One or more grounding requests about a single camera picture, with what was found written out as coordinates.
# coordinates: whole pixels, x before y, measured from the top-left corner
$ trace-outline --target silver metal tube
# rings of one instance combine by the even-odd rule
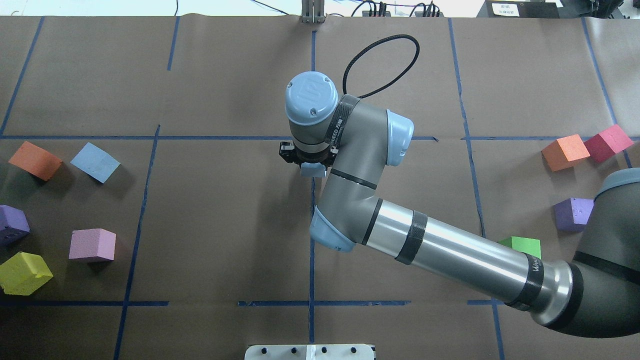
[[[518,297],[529,272],[525,254],[434,218],[412,264],[504,302]]]
[[[547,325],[562,314],[573,288],[571,268],[566,261],[552,261],[544,266],[542,289],[529,310],[533,320],[540,325]]]
[[[412,216],[413,212],[409,209],[389,201],[383,202],[365,245],[395,258],[404,245]]]
[[[397,257],[412,224],[413,211],[383,202],[367,246]],[[527,280],[527,256],[434,218],[428,218],[416,265],[460,281],[504,302],[515,300]]]

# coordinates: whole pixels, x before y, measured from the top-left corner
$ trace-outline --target light blue joint cap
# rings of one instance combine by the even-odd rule
[[[598,196],[602,195],[602,193],[607,190],[633,183],[640,183],[640,168],[626,168],[624,170],[618,170],[604,179],[604,183],[602,183],[602,187],[600,188],[598,195],[596,195],[595,200],[597,200]]]
[[[413,136],[413,122],[387,109],[389,143],[387,145],[387,165],[396,167],[404,159]]]
[[[317,71],[303,72],[287,85],[285,112],[294,124],[316,125],[333,113],[338,98],[338,91],[327,75]]]
[[[320,163],[302,163],[300,175],[304,177],[326,177],[326,167]]]
[[[356,245],[355,242],[349,240],[338,229],[331,225],[329,220],[318,210],[317,206],[314,211],[314,217],[311,219],[309,232],[313,240],[329,249],[349,252]]]

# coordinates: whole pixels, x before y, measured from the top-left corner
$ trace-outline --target black tape band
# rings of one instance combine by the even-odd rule
[[[569,267],[571,268],[572,277],[571,296],[569,297],[569,303],[567,303],[562,314],[560,314],[560,316],[558,316],[552,323],[545,325],[546,328],[551,330],[560,330],[569,325],[569,323],[573,321],[573,317],[578,312],[580,303],[582,302],[582,292],[584,291],[582,273],[574,264],[569,264]]]
[[[507,306],[521,311],[527,311],[531,308],[531,304],[533,304],[533,301],[536,300],[540,294],[540,290],[542,290],[542,281],[545,278],[545,267],[542,265],[542,260],[533,255],[524,254],[529,261],[527,280],[518,297],[512,302],[504,303]]]
[[[340,99],[338,105],[335,107],[335,111],[333,112],[333,117],[331,118],[329,127],[326,130],[326,134],[324,135],[324,142],[335,147],[340,147],[340,138],[342,138],[344,126],[347,124],[349,115],[351,115],[351,112],[358,104],[358,101],[360,101],[360,98],[349,94]]]
[[[364,185],[368,188],[372,188],[373,190],[375,190],[378,185],[374,184],[374,183],[370,183],[368,181],[366,181],[365,179],[360,179],[359,177],[355,177],[353,175],[349,175],[345,172],[341,172],[340,170],[335,170],[334,168],[331,169],[331,174],[342,177],[344,179],[347,179],[349,181],[353,181],[354,183],[358,183],[360,185]]]
[[[364,233],[364,238],[362,239],[362,245],[367,245],[367,242],[369,241],[369,237],[371,236],[371,231],[373,230],[373,225],[376,224],[376,220],[378,219],[378,214],[380,213],[381,207],[382,207],[382,199],[378,199],[376,208],[373,210],[373,216],[371,216],[371,221],[369,221],[367,232]]]
[[[418,249],[420,249],[420,245],[422,245],[424,230],[427,227],[427,219],[427,215],[418,211],[413,212],[411,227],[406,234],[406,240],[400,253],[396,256],[396,260],[405,265],[411,265],[413,259],[415,259],[415,255],[418,253]]]
[[[573,260],[640,286],[640,272],[634,269],[612,263],[609,260],[589,255],[581,251],[575,252]]]

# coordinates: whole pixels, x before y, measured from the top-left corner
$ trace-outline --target ur logo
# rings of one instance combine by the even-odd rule
[[[320,85],[315,81],[306,80],[305,83],[302,84],[302,90],[299,96],[304,100],[318,101],[321,96]]]

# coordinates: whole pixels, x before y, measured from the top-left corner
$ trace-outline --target black cable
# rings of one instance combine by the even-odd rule
[[[424,14],[424,16],[426,16],[426,15],[427,15],[427,4],[425,4],[425,3],[418,3],[418,4],[417,4],[417,5],[415,5],[415,6],[413,7],[413,9],[411,10],[411,13],[409,14],[409,17],[412,17],[412,16],[413,16],[413,13],[415,12],[415,9],[417,9],[417,8],[418,8],[418,6],[420,6],[420,5],[422,5],[422,13]]]
[[[370,0],[355,0],[355,1],[360,1],[361,3],[368,3]],[[404,8],[413,8],[414,5],[404,5],[404,4],[387,4],[389,6],[400,6],[400,7],[404,7]]]
[[[268,7],[269,9],[275,10],[275,11],[277,11],[277,12],[281,12],[281,13],[283,13],[283,14],[285,14],[285,15],[291,15],[290,13],[285,13],[285,12],[283,12],[283,11],[282,11],[282,10],[280,10],[280,9],[276,9],[276,8],[274,8],[273,6],[269,6],[269,5],[265,4],[265,3],[261,3],[260,1],[257,1],[257,0],[251,0],[251,1],[253,1],[254,3],[258,3],[258,4],[260,4],[260,5],[264,5],[264,6]]]
[[[411,40],[413,42],[413,44],[415,45],[415,55],[413,55],[413,60],[411,61],[411,63],[400,73],[400,75],[396,76],[395,79],[393,79],[392,81],[390,81],[388,84],[384,85],[381,88],[378,88],[368,94],[365,94],[363,96],[358,96],[361,99],[364,99],[365,97],[369,97],[371,95],[377,94],[379,92],[381,92],[382,90],[390,87],[391,85],[393,85],[396,81],[400,80],[401,77],[403,77],[413,66],[413,64],[415,64],[416,60],[418,60],[418,55],[420,54],[420,44],[418,43],[418,40],[416,40],[413,36],[411,35],[407,35],[407,34],[399,34],[399,35],[392,35],[390,37],[386,37],[384,39],[380,39],[376,42],[374,42],[373,44],[365,47],[362,51],[360,51],[350,62],[349,65],[347,65],[347,68],[344,70],[344,75],[342,77],[342,92],[344,94],[347,93],[347,77],[349,76],[349,70],[351,70],[351,67],[353,66],[353,64],[355,64],[356,61],[358,61],[359,58],[362,57],[362,55],[364,55],[367,51],[373,49],[374,47],[380,45],[380,44],[384,44],[385,42],[391,41],[391,40],[395,40],[395,39],[399,39],[399,38],[405,38],[408,40]]]
[[[433,7],[433,0],[431,0],[431,2],[429,3],[429,6],[427,6],[427,12],[424,13],[424,17],[431,17],[432,7]]]
[[[354,16],[354,15],[356,14],[356,12],[358,11],[358,9],[359,9],[362,5],[364,5],[364,4],[369,4],[369,16],[371,16],[371,4],[373,4],[373,6],[374,6],[374,8],[373,8],[374,10],[373,10],[373,11],[375,11],[375,9],[376,9],[376,8],[375,8],[376,3],[374,3],[374,2],[373,2],[373,0],[366,0],[366,1],[361,2],[361,3],[360,3],[358,6],[356,6],[356,8],[353,10],[353,12],[351,13],[351,16]]]

